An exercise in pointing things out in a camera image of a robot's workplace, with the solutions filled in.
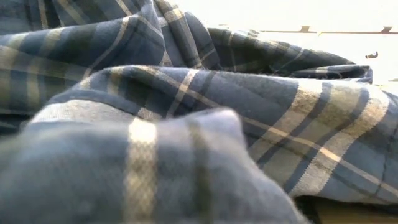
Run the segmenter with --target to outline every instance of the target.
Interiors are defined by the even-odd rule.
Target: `blue checkered fabric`
[[[0,223],[305,223],[398,202],[368,66],[164,0],[0,2]]]

